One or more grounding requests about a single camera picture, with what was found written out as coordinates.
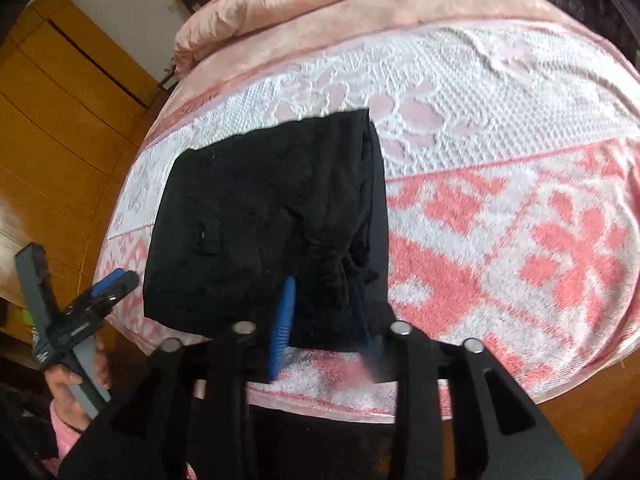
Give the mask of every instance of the metal bolt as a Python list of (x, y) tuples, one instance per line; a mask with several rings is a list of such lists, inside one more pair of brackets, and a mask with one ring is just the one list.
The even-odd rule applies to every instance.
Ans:
[(168, 354), (171, 352), (176, 352), (180, 348), (182, 348), (182, 343), (175, 337), (170, 337), (169, 339), (165, 339), (160, 343), (160, 349), (163, 352), (167, 352)]
[(473, 337), (470, 339), (465, 339), (465, 342), (463, 343), (463, 345), (465, 346), (465, 349), (471, 352), (472, 354), (479, 354), (482, 350), (484, 350), (484, 345), (482, 344), (482, 341), (480, 341), (479, 339), (475, 339)]
[(398, 335), (407, 335), (411, 328), (411, 325), (404, 321), (394, 321), (391, 324), (391, 331)]
[(238, 321), (233, 325), (234, 332), (240, 335), (252, 334), (255, 330), (255, 325), (251, 321)]

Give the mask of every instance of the pink comforter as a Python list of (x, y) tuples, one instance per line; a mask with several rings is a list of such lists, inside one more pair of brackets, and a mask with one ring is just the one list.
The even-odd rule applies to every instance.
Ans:
[[(551, 398), (640, 341), (639, 80), (543, 0), (316, 10), (212, 54), (178, 86), (130, 170), (96, 278), (114, 267), (143, 276), (184, 149), (368, 106), (385, 159), (396, 314), (447, 342), (482, 338), (535, 400)], [(168, 336), (199, 340), (143, 317), (140, 290), (110, 322), (146, 352)], [(394, 393), (368, 383), (355, 355), (292, 349), (250, 401), (387, 422)]]

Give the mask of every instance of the wooden wardrobe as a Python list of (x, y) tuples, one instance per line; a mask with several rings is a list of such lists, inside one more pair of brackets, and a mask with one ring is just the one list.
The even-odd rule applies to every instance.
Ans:
[(0, 331), (31, 340), (14, 263), (29, 242), (44, 245), (61, 306), (92, 283), (162, 94), (70, 0), (36, 0), (21, 14), (0, 46)]

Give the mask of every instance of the black clothing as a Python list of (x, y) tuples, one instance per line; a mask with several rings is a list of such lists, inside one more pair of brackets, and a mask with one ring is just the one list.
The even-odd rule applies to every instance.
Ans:
[[(378, 220), (378, 267), (371, 270), (374, 168), (384, 218)], [(363, 333), (354, 327), (362, 320), (354, 314), (354, 290), (364, 283), (375, 290), (358, 302), (367, 336), (393, 321), (386, 304), (382, 172), (368, 110), (292, 121), (187, 150), (174, 163), (158, 209), (145, 315), (209, 337), (238, 320), (270, 334), (284, 280), (294, 276), (290, 345), (355, 350)]]

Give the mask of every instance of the pink blanket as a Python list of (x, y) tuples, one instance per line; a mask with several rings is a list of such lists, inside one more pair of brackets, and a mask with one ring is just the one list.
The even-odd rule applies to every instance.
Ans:
[[(96, 278), (115, 267), (144, 275), (184, 149), (368, 106), (385, 159), (396, 314), (447, 342), (483, 339), (535, 400), (551, 398), (639, 344), (640, 78), (541, 0), (484, 0), (481, 21), (460, 20), (478, 8), (458, 0), (398, 1), (334, 6), (351, 13), (351, 30), (334, 36), (359, 38), (331, 48), (310, 34), (336, 18), (321, 9), (204, 60), (130, 170)], [(363, 30), (372, 6), (395, 10)], [(284, 45), (276, 29), (300, 42)], [(372, 34), (381, 29), (395, 30)], [(200, 339), (143, 317), (140, 289), (110, 322), (146, 352), (168, 336)], [(297, 349), (276, 383), (250, 387), (255, 404), (356, 421), (391, 421), (394, 394), (367, 381), (357, 355)]]

